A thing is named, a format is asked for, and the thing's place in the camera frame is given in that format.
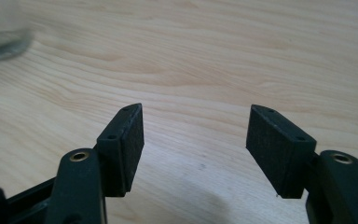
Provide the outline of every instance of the wooden table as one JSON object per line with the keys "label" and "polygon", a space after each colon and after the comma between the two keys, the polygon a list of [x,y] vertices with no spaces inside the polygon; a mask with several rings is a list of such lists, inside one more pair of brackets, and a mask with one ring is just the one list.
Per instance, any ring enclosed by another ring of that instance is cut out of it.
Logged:
{"label": "wooden table", "polygon": [[358,1],[21,0],[34,42],[0,62],[7,197],[92,147],[125,105],[145,148],[110,223],[308,223],[245,148],[251,104],[358,158]]}

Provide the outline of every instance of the glass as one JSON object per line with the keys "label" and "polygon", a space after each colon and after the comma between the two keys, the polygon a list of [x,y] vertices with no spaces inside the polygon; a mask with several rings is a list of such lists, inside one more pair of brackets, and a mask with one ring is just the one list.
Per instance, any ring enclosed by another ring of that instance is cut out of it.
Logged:
{"label": "glass", "polygon": [[31,31],[18,1],[0,0],[0,59],[24,52],[31,39]]}

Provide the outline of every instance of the wood grain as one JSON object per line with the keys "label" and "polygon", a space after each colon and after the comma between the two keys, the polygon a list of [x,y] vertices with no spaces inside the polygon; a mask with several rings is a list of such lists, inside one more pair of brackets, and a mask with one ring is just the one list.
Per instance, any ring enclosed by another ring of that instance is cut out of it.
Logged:
{"label": "wood grain", "polygon": [[358,158],[358,1],[22,0],[34,42],[0,62],[0,187],[55,176],[125,105],[145,148],[111,223],[308,223],[245,149],[251,104]]}

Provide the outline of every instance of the light wood surface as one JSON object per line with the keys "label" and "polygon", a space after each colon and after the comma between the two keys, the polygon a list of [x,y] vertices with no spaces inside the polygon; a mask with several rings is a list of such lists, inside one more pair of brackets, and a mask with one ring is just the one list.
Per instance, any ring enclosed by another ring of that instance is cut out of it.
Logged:
{"label": "light wood surface", "polygon": [[109,223],[308,223],[245,148],[251,104],[358,158],[358,0],[22,0],[29,50],[0,62],[7,197],[92,147],[125,105],[145,148]]}

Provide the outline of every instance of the clear glass object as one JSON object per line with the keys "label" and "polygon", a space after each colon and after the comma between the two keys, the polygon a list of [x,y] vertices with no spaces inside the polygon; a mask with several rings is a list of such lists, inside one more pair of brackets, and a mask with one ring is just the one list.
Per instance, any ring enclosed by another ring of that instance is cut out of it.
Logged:
{"label": "clear glass object", "polygon": [[0,59],[24,52],[32,34],[17,0],[0,0]]}

